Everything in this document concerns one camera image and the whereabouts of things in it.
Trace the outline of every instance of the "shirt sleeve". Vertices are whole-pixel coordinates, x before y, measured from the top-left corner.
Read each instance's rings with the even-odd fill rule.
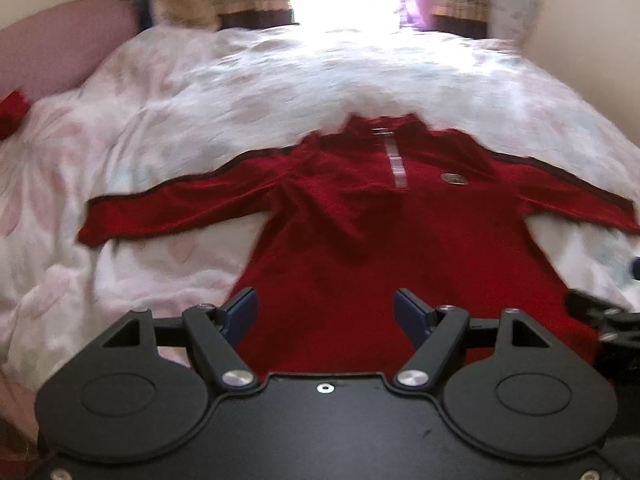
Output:
[[[534,158],[494,153],[494,168],[521,199],[521,214],[553,212],[566,218],[640,233],[631,200],[597,188]]]
[[[178,177],[142,193],[92,199],[78,241],[97,247],[112,238],[180,233],[267,211],[271,191],[289,165],[286,150],[248,152],[212,173]]]

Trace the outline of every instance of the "red long-sleeve shirt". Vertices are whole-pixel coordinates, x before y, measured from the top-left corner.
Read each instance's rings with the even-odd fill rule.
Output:
[[[394,133],[406,187],[379,127]],[[398,370],[413,352],[392,317],[401,287],[475,317],[522,308],[589,360],[594,335],[564,313],[566,287],[524,217],[553,212],[640,232],[631,202],[409,115],[352,117],[339,135],[311,133],[212,173],[94,199],[79,239],[98,246],[258,211],[270,218],[236,289],[258,293],[258,320],[239,351],[261,374]]]

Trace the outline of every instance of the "purple cloth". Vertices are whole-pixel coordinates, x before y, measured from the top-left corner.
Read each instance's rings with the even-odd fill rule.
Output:
[[[415,30],[433,30],[432,4],[433,0],[400,0],[400,26]]]

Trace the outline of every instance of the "shirt zipper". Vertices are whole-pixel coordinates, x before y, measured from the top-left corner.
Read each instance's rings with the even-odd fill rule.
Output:
[[[408,186],[406,170],[404,169],[402,157],[398,151],[398,145],[394,139],[394,133],[386,128],[373,128],[373,134],[383,136],[386,156],[388,157],[389,164],[391,165],[391,173],[393,173],[396,187],[406,188]]]

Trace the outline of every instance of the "bed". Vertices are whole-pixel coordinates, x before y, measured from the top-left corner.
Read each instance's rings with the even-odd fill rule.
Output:
[[[0,415],[36,439],[34,393],[52,373],[132,308],[168,317],[222,303],[266,221],[260,213],[94,251],[76,241],[88,199],[212,171],[311,130],[331,133],[353,113],[410,112],[638,208],[640,149],[507,43],[436,32],[153,27],[80,88],[37,101],[0,144]],[[551,215],[528,225],[568,286],[640,311],[628,271],[638,238]]]

